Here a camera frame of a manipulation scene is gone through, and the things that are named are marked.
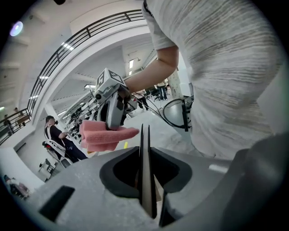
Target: purple light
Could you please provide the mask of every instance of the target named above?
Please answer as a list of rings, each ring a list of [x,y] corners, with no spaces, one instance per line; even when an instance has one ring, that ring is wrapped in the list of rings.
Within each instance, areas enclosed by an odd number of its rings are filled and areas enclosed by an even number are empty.
[[[11,36],[16,36],[18,35],[23,29],[23,23],[18,21],[17,23],[14,24],[14,26],[12,27],[11,31],[10,31],[10,35]]]

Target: person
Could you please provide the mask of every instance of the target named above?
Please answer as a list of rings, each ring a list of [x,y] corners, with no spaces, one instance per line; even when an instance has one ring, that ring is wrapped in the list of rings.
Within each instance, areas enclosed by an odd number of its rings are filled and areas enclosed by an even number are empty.
[[[14,111],[15,111],[15,113],[17,113],[18,112],[18,108],[17,107],[14,108]]]
[[[146,101],[146,99],[145,99],[145,97],[144,97],[144,93],[145,93],[145,91],[142,90],[142,91],[134,92],[134,93],[132,93],[132,94],[133,94],[134,97],[136,97],[136,98],[138,99],[137,102],[138,102],[138,104],[139,104],[139,107],[140,107],[141,109],[144,109],[144,108],[143,108],[143,104],[144,104],[146,110],[148,110],[148,109],[149,109],[149,106],[148,106],[148,103],[147,103],[147,101]]]
[[[243,0],[147,0],[142,13],[158,58],[125,81],[149,88],[178,67],[192,67],[191,140],[201,153],[233,159],[272,131],[257,104],[281,61],[276,35]]]
[[[3,122],[4,126],[6,126],[8,128],[8,135],[11,136],[14,131],[13,131],[13,128],[12,128],[12,124],[10,122],[10,120],[8,119],[8,115],[6,114],[4,116],[4,122]]]
[[[24,184],[18,182],[14,177],[10,179],[7,175],[4,175],[4,181],[9,185],[12,194],[24,199],[30,196],[30,190]]]
[[[55,141],[56,143],[58,143],[59,145],[65,147],[66,152],[65,155],[71,159],[71,161],[77,162],[78,159],[79,160],[84,160],[87,159],[86,155],[80,151],[76,145],[69,139],[67,139],[67,132],[61,132],[56,126],[56,122],[53,116],[49,115],[46,117],[45,120],[45,136],[46,137],[51,137],[51,139],[53,141]]]
[[[166,95],[166,84],[164,81],[158,83],[158,90],[159,90],[160,99],[168,100],[167,95]]]

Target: pink towel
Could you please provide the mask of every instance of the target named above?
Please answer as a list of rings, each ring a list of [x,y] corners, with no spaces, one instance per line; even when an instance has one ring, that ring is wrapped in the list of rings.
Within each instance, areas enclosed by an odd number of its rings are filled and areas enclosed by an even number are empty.
[[[105,122],[84,120],[80,125],[81,146],[89,152],[114,151],[121,140],[136,136],[140,130],[119,127],[117,131],[107,131]]]

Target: black railing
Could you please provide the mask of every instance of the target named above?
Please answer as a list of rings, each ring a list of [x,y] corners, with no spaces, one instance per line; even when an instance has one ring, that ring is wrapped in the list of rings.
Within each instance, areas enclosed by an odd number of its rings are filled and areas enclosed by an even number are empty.
[[[23,128],[31,117],[26,109],[18,111],[0,121],[0,145],[12,136],[15,132]]]
[[[112,27],[115,27],[124,23],[139,21],[143,19],[144,17],[140,9],[129,10],[129,11],[113,14],[105,18],[102,18],[86,26],[85,28],[81,29],[76,34],[71,36],[67,41],[65,41],[57,49],[57,51],[54,52],[54,54],[50,57],[48,62],[45,64],[45,66],[41,70],[39,76],[37,77],[36,82],[32,88],[28,105],[27,105],[27,110],[29,114],[30,115],[33,114],[33,109],[37,101],[37,98],[41,90],[43,89],[43,86],[45,85],[46,81],[52,74],[52,72],[59,65],[59,63],[70,54],[72,50],[77,48],[79,45],[81,45],[83,42],[85,42],[89,38],[107,29],[110,29]]]

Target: shirt sleeve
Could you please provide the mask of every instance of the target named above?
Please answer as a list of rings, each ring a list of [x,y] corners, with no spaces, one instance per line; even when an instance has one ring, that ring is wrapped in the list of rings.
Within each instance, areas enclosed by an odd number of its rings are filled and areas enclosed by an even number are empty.
[[[57,128],[55,127],[54,125],[52,125],[50,127],[50,134],[52,135],[55,135],[56,137],[59,137],[59,135],[61,134],[62,132]]]
[[[154,19],[153,16],[151,16],[149,14],[149,12],[147,12],[145,10],[144,5],[142,6],[141,9],[144,18],[147,21],[148,27],[149,27],[149,31],[150,31],[150,35],[152,37],[153,40],[153,45],[154,48],[156,50],[160,50],[163,48],[168,48],[171,46],[175,46],[176,44],[173,43],[160,29],[160,27],[158,26],[158,23],[156,22],[156,20]]]

